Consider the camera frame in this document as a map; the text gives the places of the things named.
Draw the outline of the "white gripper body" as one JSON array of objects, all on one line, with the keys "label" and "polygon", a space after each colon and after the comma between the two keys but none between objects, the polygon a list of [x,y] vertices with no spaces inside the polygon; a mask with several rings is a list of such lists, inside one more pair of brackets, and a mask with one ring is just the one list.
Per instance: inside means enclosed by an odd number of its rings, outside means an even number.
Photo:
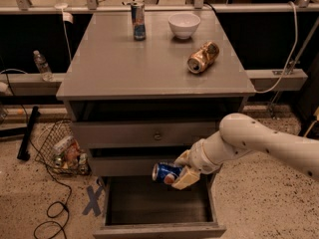
[{"label": "white gripper body", "polygon": [[211,162],[204,151],[204,140],[196,142],[189,150],[189,166],[202,174],[211,174],[219,169],[218,164]]}]

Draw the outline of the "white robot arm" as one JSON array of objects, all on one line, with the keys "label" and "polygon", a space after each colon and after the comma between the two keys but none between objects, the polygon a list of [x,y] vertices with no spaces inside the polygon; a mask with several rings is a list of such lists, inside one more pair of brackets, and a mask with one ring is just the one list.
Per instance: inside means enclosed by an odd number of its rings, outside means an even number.
[{"label": "white robot arm", "polygon": [[175,160],[182,171],[171,186],[185,189],[202,174],[212,174],[226,161],[252,151],[269,154],[319,180],[318,140],[271,129],[243,114],[230,114],[221,120],[219,131],[200,139]]}]

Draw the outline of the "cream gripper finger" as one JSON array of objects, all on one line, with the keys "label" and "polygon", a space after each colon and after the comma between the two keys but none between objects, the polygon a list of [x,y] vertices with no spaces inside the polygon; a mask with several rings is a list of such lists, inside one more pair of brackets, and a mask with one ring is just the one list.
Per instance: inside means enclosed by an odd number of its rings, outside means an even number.
[{"label": "cream gripper finger", "polygon": [[175,189],[183,190],[196,182],[200,180],[200,172],[190,168],[188,166],[185,166],[179,177],[176,179],[176,181],[172,184],[172,187]]},{"label": "cream gripper finger", "polygon": [[185,150],[173,163],[177,166],[189,165],[189,150]]}]

